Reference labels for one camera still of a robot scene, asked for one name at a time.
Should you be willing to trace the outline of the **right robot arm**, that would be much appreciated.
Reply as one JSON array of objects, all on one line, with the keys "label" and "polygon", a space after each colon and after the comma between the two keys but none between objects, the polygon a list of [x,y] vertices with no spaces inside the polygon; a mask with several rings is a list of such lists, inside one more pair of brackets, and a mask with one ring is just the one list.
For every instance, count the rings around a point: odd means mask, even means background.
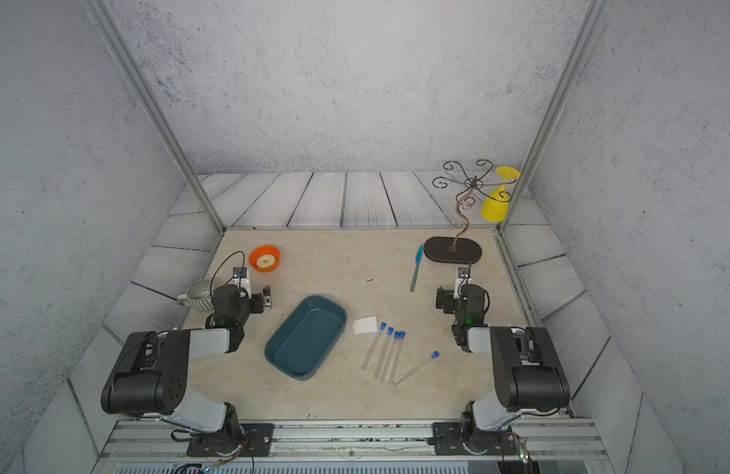
[{"label": "right robot arm", "polygon": [[514,421],[546,418],[568,407],[569,381],[546,328],[487,325],[490,297],[476,284],[438,288],[436,307],[454,316],[452,334],[464,352],[492,359],[493,391],[467,404],[453,442],[471,454],[487,454],[514,442]]}]

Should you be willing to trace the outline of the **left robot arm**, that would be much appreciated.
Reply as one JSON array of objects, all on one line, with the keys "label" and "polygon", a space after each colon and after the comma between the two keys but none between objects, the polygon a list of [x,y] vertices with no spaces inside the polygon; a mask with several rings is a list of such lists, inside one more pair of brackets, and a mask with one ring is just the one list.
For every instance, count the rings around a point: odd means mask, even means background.
[{"label": "left robot arm", "polygon": [[100,405],[110,415],[157,418],[173,426],[171,438],[187,433],[205,450],[233,450],[246,438],[236,408],[187,387],[189,363],[234,353],[248,316],[272,308],[270,286],[250,294],[226,284],[213,294],[217,308],[203,329],[135,332],[127,338],[102,388]]}]

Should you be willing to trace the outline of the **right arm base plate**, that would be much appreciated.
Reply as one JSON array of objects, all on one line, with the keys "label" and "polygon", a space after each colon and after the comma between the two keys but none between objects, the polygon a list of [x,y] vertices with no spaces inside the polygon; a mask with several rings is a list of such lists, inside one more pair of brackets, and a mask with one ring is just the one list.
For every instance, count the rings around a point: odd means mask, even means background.
[{"label": "right arm base plate", "polygon": [[426,440],[437,455],[517,456],[515,437],[510,432],[483,432],[460,422],[436,422]]}]

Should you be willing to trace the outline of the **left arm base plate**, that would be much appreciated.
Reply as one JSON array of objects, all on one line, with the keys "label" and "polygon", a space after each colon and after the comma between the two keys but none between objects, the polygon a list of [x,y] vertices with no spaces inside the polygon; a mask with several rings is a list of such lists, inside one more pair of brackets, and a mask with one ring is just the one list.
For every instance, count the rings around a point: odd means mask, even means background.
[{"label": "left arm base plate", "polygon": [[272,423],[239,424],[214,434],[196,434],[186,450],[187,457],[222,457],[236,454],[246,458],[270,456],[275,425]]}]

